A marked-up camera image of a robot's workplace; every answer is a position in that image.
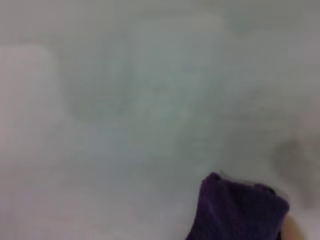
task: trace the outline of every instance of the purple cloth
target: purple cloth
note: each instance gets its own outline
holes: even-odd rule
[[[267,186],[212,173],[202,182],[186,240],[276,240],[288,211],[289,204]]]

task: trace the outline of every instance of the purple fabric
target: purple fabric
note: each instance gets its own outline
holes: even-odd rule
[[[289,204],[267,186],[212,173],[202,182],[186,240],[276,240],[288,211]]]

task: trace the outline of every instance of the white wall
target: white wall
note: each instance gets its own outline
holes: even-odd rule
[[[0,237],[183,239],[223,171],[318,239],[316,8],[1,1]]]

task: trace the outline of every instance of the dark object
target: dark object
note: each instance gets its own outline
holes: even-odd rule
[[[212,173],[202,182],[186,240],[280,240],[288,211],[289,204],[271,188],[232,182]]]

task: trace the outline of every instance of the blurry background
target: blurry background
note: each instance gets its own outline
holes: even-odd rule
[[[212,171],[318,239],[319,7],[0,2],[1,239],[184,239]]]

